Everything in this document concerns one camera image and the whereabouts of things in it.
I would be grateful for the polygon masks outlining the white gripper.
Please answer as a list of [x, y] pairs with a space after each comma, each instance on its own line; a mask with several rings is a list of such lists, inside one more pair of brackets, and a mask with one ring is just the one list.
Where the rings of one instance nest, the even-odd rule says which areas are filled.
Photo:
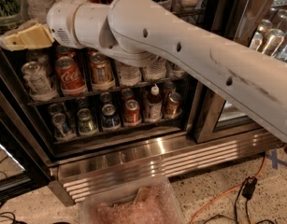
[[29, 20], [17, 29], [0, 35], [0, 47], [10, 51], [49, 48], [54, 39], [65, 47], [81, 49], [75, 34], [75, 16], [86, 0], [55, 0], [46, 24]]

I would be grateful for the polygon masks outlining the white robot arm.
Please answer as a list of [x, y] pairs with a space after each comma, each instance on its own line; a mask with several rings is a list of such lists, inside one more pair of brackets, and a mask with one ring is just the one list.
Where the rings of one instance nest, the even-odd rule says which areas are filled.
[[198, 28], [151, 0], [61, 0], [45, 24], [30, 20], [0, 35], [0, 47], [11, 51], [54, 41], [95, 48], [136, 67], [163, 57], [287, 143], [287, 63]]

